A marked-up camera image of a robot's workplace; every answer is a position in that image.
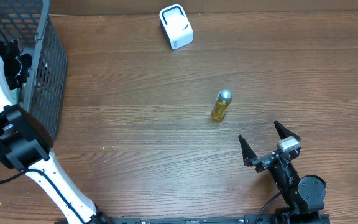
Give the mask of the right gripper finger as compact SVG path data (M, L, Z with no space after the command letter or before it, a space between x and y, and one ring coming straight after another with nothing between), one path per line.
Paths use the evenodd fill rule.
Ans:
M249 144L242 135L238 135L238 139L242 149L242 160L244 165L253 166L254 161L257 159L255 152L252 150L252 148L249 146Z
M281 140L293 136L297 141L301 141L301 137L284 127L280 122L274 121L274 126Z

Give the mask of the yellow dish soap bottle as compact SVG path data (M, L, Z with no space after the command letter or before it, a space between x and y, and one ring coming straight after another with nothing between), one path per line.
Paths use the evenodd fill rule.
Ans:
M211 116L216 121L222 121L227 113L227 108L232 101L232 91L229 89L222 89L214 104L214 108L211 112Z

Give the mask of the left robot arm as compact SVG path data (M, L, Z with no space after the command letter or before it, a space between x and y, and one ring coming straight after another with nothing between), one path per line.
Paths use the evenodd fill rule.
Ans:
M111 223L58 163L48 131L15 102L11 90L26 82L32 56L22 54L16 39L0 39L0 162L36 182L62 211L67 223Z

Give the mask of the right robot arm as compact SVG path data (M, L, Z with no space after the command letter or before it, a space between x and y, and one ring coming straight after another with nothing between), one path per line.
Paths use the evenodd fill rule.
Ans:
M274 122L280 137L277 148L270 154L257 157L243 136L238 136L244 165L255 167L256 172L268 170L278 188L256 215L245 215L245 223L330 223L324 209L326 182L317 175L300 177L292 160L301 152L301 137Z

